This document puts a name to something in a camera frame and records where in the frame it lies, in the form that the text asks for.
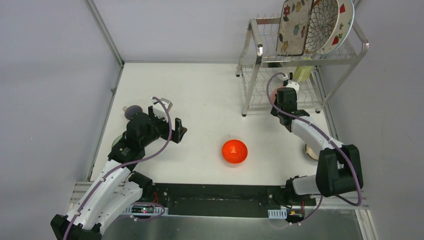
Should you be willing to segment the beige cup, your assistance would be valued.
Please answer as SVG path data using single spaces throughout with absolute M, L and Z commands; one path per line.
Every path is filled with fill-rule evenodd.
M 124 107 L 122 108 L 122 110 L 123 110 L 123 112 L 124 112 L 124 117 L 125 117 L 127 120 L 130 120 L 130 119 L 131 119 L 131 117 L 132 117 L 133 115 L 135 115 L 135 114 L 143 113 L 143 109 L 142 109 L 142 107 L 141 107 L 141 106 L 139 106 L 139 105 L 124 106 Z

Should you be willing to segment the pale yellow mug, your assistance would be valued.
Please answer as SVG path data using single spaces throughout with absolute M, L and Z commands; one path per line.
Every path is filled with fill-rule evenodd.
M 298 83 L 305 82 L 310 78 L 310 74 L 314 69 L 313 65 L 302 65 L 298 66 L 293 74 L 293 81 Z

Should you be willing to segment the square floral plate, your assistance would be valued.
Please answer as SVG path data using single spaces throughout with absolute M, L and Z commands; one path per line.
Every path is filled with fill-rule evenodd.
M 297 57 L 304 54 L 313 4 L 312 0 L 283 2 L 276 44 L 278 56 Z

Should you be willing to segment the brown petal pattern plate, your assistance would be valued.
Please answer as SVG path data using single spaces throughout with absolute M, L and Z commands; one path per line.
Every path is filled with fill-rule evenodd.
M 306 35 L 306 54 L 315 54 L 323 51 L 324 45 L 335 28 L 337 19 L 338 2 L 336 0 L 314 1 Z

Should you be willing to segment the watermelon pattern round plate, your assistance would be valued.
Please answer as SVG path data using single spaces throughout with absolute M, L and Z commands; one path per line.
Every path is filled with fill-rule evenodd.
M 317 51 L 320 55 L 327 55 L 334 52 L 342 45 L 348 36 L 355 16 L 355 7 L 352 0 L 327 0 L 323 12 L 319 11 L 320 17 L 328 20 L 324 24 L 325 27 L 330 26 L 331 33 L 328 37 L 325 36 L 326 42 Z

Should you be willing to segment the pink mug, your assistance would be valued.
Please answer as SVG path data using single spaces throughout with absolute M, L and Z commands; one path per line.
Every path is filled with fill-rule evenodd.
M 273 91 L 270 94 L 270 102 L 274 105 L 276 105 L 275 101 L 277 98 L 277 92 L 278 92 L 279 87 L 276 87 L 273 89 Z

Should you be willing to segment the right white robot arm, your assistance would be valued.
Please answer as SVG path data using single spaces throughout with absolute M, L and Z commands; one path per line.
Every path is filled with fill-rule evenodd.
M 274 93 L 270 112 L 290 133 L 305 142 L 317 154 L 316 173 L 295 177 L 287 181 L 284 200 L 296 205 L 304 195 L 319 194 L 324 197 L 354 192 L 363 187 L 359 149 L 330 138 L 314 122 L 309 113 L 298 109 L 297 92 L 292 87 L 280 87 Z

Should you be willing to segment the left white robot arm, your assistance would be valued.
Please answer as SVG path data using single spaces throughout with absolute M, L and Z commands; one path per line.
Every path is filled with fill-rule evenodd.
M 181 119 L 171 122 L 171 108 L 172 103 L 162 98 L 149 106 L 148 112 L 138 105 L 125 109 L 126 130 L 115 139 L 101 173 L 67 214 L 57 214 L 51 220 L 58 240 L 100 240 L 127 207 L 152 198 L 152 179 L 134 168 L 159 155 L 145 156 L 149 144 L 158 139 L 178 144 L 187 132 Z

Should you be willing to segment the brown dish under right arm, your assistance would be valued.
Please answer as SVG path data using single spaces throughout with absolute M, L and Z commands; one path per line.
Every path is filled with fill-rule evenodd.
M 318 161 L 319 160 L 319 156 L 312 150 L 312 148 L 308 144 L 305 144 L 304 149 L 305 149 L 305 154 L 311 160 L 314 160 L 314 161 Z

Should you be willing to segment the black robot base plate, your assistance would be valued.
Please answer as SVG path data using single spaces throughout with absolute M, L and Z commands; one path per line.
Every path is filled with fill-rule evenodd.
M 168 215 L 196 217 L 268 218 L 270 211 L 315 207 L 310 195 L 290 196 L 279 185 L 153 183 L 140 202 L 152 202 Z

